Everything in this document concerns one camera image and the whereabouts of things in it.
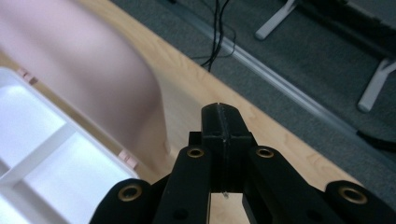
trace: black cable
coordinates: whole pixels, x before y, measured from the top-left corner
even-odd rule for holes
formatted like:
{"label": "black cable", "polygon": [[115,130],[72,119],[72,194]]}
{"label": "black cable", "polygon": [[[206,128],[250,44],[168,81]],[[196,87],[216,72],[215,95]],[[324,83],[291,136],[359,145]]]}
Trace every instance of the black cable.
{"label": "black cable", "polygon": [[217,34],[218,34],[218,13],[219,13],[219,0],[216,0],[216,6],[215,6],[215,15],[214,15],[214,20],[213,20],[213,42],[212,42],[212,53],[210,54],[210,58],[201,64],[201,66],[205,66],[212,61],[214,52],[216,51],[217,44],[216,44],[216,39],[217,39]]}
{"label": "black cable", "polygon": [[221,8],[220,14],[219,14],[219,32],[220,32],[219,43],[218,43],[218,45],[216,47],[216,51],[215,51],[215,53],[214,53],[214,55],[212,57],[212,60],[209,63],[209,66],[208,66],[208,69],[207,69],[209,72],[210,72],[210,70],[212,68],[213,62],[216,60],[216,58],[219,55],[219,52],[221,50],[221,44],[222,44],[222,40],[224,38],[224,30],[223,30],[223,24],[222,24],[222,15],[223,15],[223,12],[224,12],[224,8],[227,7],[229,2],[230,2],[230,0],[227,0],[224,3],[224,5]]}
{"label": "black cable", "polygon": [[[218,58],[219,52],[221,50],[221,44],[222,44],[222,40],[224,38],[224,29],[223,29],[223,23],[222,23],[222,15],[224,13],[224,9],[226,8],[226,6],[228,5],[229,2],[230,2],[230,0],[227,0],[223,4],[221,9],[219,9],[220,3],[219,3],[219,0],[216,0],[216,7],[215,7],[215,13],[214,13],[214,25],[213,25],[214,34],[213,34],[212,52],[210,54],[209,59],[201,64],[201,66],[208,66],[207,70],[209,72],[210,72],[210,70],[212,68],[213,62],[216,60],[216,58]],[[217,39],[218,39],[218,37],[217,37],[218,27],[219,27],[219,41],[217,41]],[[231,54],[233,54],[233,52],[234,52],[235,39],[236,39],[236,32],[234,30],[233,30],[233,33],[234,33],[234,39],[233,39],[234,45],[233,45],[233,51],[232,51]]]}
{"label": "black cable", "polygon": [[[230,26],[228,26],[228,25],[226,25],[226,24],[224,24],[224,26],[227,27],[228,29],[230,29],[230,31],[233,33],[233,39],[232,39],[232,42],[233,42],[233,50],[232,50],[230,53],[226,54],[226,55],[220,55],[220,56],[218,55],[217,58],[228,58],[228,57],[231,57],[231,56],[233,55],[233,53],[235,52],[235,47],[236,47],[236,31],[235,31],[232,27],[230,27]],[[209,58],[209,57],[211,57],[211,55],[191,57],[191,59],[193,59],[193,60],[199,60],[199,59],[205,59],[205,58]]]}

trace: chair leg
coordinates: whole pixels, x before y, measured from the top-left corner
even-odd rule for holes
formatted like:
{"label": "chair leg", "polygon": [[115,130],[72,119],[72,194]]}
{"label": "chair leg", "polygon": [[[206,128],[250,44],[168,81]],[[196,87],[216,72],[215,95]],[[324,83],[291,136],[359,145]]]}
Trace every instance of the chair leg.
{"label": "chair leg", "polygon": [[255,34],[259,40],[264,40],[297,6],[296,0],[288,0],[271,19],[266,22]]}
{"label": "chair leg", "polygon": [[384,86],[388,75],[396,70],[396,61],[391,59],[384,59],[376,68],[376,71],[370,80],[369,85],[364,91],[361,100],[358,103],[358,108],[361,112],[369,112],[375,103],[375,100]]}

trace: wooden table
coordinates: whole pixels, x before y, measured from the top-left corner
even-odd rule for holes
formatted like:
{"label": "wooden table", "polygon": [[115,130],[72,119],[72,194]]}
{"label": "wooden table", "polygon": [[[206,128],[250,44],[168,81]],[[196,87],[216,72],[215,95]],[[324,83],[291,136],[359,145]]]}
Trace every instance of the wooden table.
{"label": "wooden table", "polygon": [[[334,180],[345,179],[358,183],[111,2],[80,2],[124,35],[141,53],[158,78],[163,92],[168,141],[173,159],[178,151],[188,144],[189,132],[201,130],[201,108],[221,102],[238,108],[259,145],[279,150],[310,185],[324,190],[326,184]],[[17,68],[15,63],[1,54],[0,65]],[[56,97],[51,96],[44,86],[37,85],[37,88],[56,101]],[[61,104],[61,107],[70,110],[66,105]],[[160,178],[145,171],[137,172],[142,179],[151,182]],[[211,223],[248,223],[241,198],[239,194],[232,194],[228,200],[218,194],[212,195]]]}

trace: gray carpet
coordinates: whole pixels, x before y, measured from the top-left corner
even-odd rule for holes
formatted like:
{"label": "gray carpet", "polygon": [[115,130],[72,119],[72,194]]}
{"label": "gray carpet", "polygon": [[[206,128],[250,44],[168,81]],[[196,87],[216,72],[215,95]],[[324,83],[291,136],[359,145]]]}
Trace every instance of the gray carpet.
{"label": "gray carpet", "polygon": [[[171,13],[160,1],[113,0],[187,56],[209,55],[211,39]],[[178,2],[211,22],[211,11],[203,1]],[[254,32],[282,4],[278,0],[231,1],[224,22],[236,31],[237,45],[351,126],[396,141],[396,76],[389,76],[370,113],[362,114],[356,107],[380,58],[357,48],[300,10],[292,12],[265,41],[254,38]],[[225,32],[228,38],[233,38],[229,28]],[[391,166],[302,109],[233,57],[218,58],[212,74],[396,209],[396,172]],[[386,157],[394,160],[390,154]]]}

